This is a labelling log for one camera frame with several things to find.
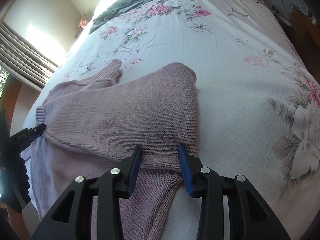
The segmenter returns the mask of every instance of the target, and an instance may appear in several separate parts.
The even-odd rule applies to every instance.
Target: bed
[[[246,175],[291,239],[300,239],[320,209],[320,88],[268,7],[261,0],[154,0],[89,35],[91,24],[24,127],[36,125],[36,108],[54,86],[92,76],[113,58],[122,61],[119,84],[181,62],[197,75],[202,163],[222,176]],[[32,184],[30,160],[27,169]],[[196,239],[200,203],[181,185],[161,239]]]

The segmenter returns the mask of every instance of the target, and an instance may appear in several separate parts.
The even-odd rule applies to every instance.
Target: ribbed cuff
[[[79,80],[78,83],[82,83],[82,84],[91,83],[97,80],[108,79],[108,78],[112,78],[114,81],[116,81],[121,68],[121,63],[122,63],[121,60],[113,59],[100,72],[98,72],[97,74],[91,77]]]
[[[36,121],[37,125],[45,123],[45,112],[46,112],[46,105],[38,106],[36,110]]]

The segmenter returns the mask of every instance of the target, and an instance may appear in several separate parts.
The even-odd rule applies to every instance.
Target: lavender fabric
[[[118,69],[119,63],[112,61],[111,67]],[[61,83],[38,107],[37,122],[46,123],[47,129],[23,156],[31,153],[37,209],[42,218],[76,176],[101,176],[140,144],[136,190],[120,201],[124,237],[159,239],[182,181],[177,146],[185,143],[197,156],[196,75],[172,63],[122,85],[109,76],[110,66],[91,78]]]

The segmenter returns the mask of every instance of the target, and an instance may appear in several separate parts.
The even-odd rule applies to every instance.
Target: blue gripper pad
[[[130,169],[130,173],[128,176],[128,193],[131,196],[131,194],[134,192],[136,187],[136,181],[139,174],[140,164],[142,160],[142,151],[141,147],[137,146],[135,151],[137,151],[135,158],[132,162],[132,166]]]
[[[178,158],[179,158],[179,165],[182,172],[182,178],[184,182],[184,186],[186,187],[187,192],[189,193],[189,196],[191,197],[195,191],[193,187],[193,179],[192,179],[192,173],[191,169],[189,167],[188,161],[187,161],[188,153],[185,150],[184,145],[179,145],[178,147]]]

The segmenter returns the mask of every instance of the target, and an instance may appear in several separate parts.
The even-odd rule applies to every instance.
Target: leaf print
[[[282,173],[282,177],[283,177],[284,180],[288,179],[288,175],[290,173],[290,170],[291,170],[291,168],[288,167],[288,166],[283,166],[281,168],[281,173]]]
[[[83,76],[84,74],[96,69],[96,67],[92,66],[92,63],[86,65],[85,67],[86,67],[85,71],[81,73],[80,76]]]
[[[237,14],[240,14],[240,15],[242,15],[242,16],[244,16],[244,17],[249,17],[249,15],[246,15],[246,14],[243,14],[243,13],[239,13],[239,12],[235,11],[235,10],[234,10],[233,8],[231,8],[231,7],[229,7],[229,9],[231,9],[231,12],[228,14],[228,16],[230,16],[230,15],[235,16],[234,13],[237,13]]]
[[[163,44],[164,44],[164,43],[160,43],[160,44],[155,45],[155,44],[156,44],[155,38],[156,38],[156,36],[154,36],[154,37],[153,37],[150,41],[148,41],[147,43],[143,44],[142,47],[148,45],[148,46],[145,47],[144,49],[149,49],[149,48],[151,48],[151,47],[155,47],[155,46],[159,46],[159,45],[163,45]]]
[[[241,44],[245,44],[248,42],[248,40],[242,40],[240,37],[237,39],[237,42],[241,43]]]
[[[281,74],[284,75],[285,77],[293,80],[293,81],[297,81],[298,82],[297,78],[294,75],[292,75],[291,73],[282,72]]]
[[[293,131],[291,130],[292,125],[290,126],[290,130],[288,133],[288,139],[294,144],[297,145],[301,142],[301,140],[293,133]]]
[[[97,59],[98,57],[100,57],[100,53],[97,53],[96,55],[93,55],[92,57]]]
[[[297,77],[303,77],[304,74],[302,74],[298,69],[294,68],[294,67],[289,67],[291,73],[293,73],[294,75],[296,75]]]
[[[280,64],[280,62],[278,60],[275,60],[274,58],[272,58],[273,62]]]
[[[208,25],[202,23],[196,24],[194,23],[194,25],[191,27],[195,32],[204,32],[207,31],[210,33],[210,30],[208,28],[206,28]]]
[[[278,113],[278,117],[282,121],[282,124],[286,124],[291,127],[293,124],[294,112],[282,103],[279,103],[278,107],[278,104],[273,99],[270,99],[269,103],[272,106],[272,110]]]
[[[117,54],[120,48],[115,48],[115,50],[112,52],[113,55]]]
[[[271,57],[271,56],[276,55],[274,50],[268,50],[268,52],[267,52],[267,49],[264,49],[263,52],[264,52],[264,55],[266,55],[267,57]]]
[[[286,100],[289,105],[293,104],[296,108],[303,105],[303,102],[296,96],[289,96]]]
[[[188,11],[184,11],[184,10],[183,11],[179,11],[178,14],[180,14],[180,13],[185,13],[185,17],[186,17],[187,21],[193,21],[193,20],[196,19],[196,16],[194,16],[193,13],[190,13]]]
[[[273,147],[273,151],[275,153],[277,160],[284,159],[291,149],[292,149],[292,142],[288,138],[283,136],[278,140],[276,145]]]
[[[292,181],[292,190],[295,194],[298,194],[301,189],[301,179],[295,179]]]
[[[289,175],[290,173],[290,170],[292,168],[292,163],[293,163],[293,157],[294,157],[294,154],[296,153],[297,151],[297,148],[299,146],[299,143],[294,143],[292,144],[292,147],[290,149],[290,151],[288,152],[288,154],[286,155],[285,159],[284,159],[284,166],[288,167],[289,168],[289,171],[287,173],[287,176]]]
[[[297,60],[292,60],[293,61],[293,64],[296,66],[296,67],[299,67],[299,68],[304,68],[304,66],[302,66]]]

